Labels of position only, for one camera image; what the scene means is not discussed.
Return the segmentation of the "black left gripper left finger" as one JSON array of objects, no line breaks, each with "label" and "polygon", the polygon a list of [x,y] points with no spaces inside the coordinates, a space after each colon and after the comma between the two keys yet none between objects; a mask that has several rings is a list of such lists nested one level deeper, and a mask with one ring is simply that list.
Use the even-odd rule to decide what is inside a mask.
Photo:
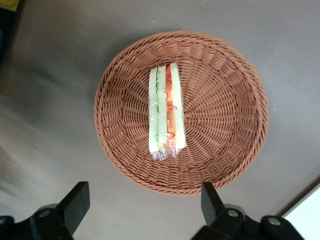
[{"label": "black left gripper left finger", "polygon": [[55,207],[42,208],[30,217],[33,239],[72,240],[90,205],[89,183],[80,181]]}]

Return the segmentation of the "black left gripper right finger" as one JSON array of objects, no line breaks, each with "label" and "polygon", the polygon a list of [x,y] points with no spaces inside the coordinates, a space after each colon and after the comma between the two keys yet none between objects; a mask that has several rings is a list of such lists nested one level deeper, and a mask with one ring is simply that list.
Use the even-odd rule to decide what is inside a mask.
[{"label": "black left gripper right finger", "polygon": [[192,238],[194,240],[249,240],[244,232],[246,212],[237,205],[224,204],[213,184],[201,185],[201,210],[206,225]]}]

